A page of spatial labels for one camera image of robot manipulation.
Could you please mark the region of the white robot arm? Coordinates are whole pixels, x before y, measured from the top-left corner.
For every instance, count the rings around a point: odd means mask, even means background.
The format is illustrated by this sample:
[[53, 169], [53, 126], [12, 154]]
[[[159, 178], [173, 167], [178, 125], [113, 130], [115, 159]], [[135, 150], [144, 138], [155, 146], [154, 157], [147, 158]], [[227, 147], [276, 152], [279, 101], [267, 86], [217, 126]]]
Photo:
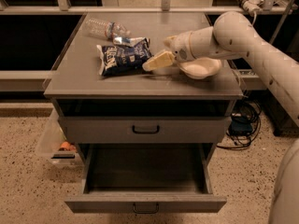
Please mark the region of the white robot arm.
[[[212, 26], [169, 36], [166, 52], [143, 64], [146, 71], [200, 58], [244, 59], [299, 125], [299, 63], [264, 41], [242, 14], [221, 14]], [[278, 168], [268, 224], [299, 224], [299, 140], [286, 151]]]

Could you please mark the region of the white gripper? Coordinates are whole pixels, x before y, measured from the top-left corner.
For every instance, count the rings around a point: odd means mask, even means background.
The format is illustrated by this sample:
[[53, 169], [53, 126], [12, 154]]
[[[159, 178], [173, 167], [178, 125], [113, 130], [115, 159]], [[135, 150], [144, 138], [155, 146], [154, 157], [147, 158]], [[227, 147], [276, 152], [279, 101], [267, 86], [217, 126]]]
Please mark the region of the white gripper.
[[168, 67], [172, 65], [176, 59], [179, 62], [189, 62], [193, 60], [190, 50], [190, 32], [182, 33], [179, 35], [168, 36], [164, 40], [164, 45], [170, 48], [171, 51], [162, 50], [155, 54], [153, 57], [143, 63], [142, 68], [149, 72], [158, 68]]

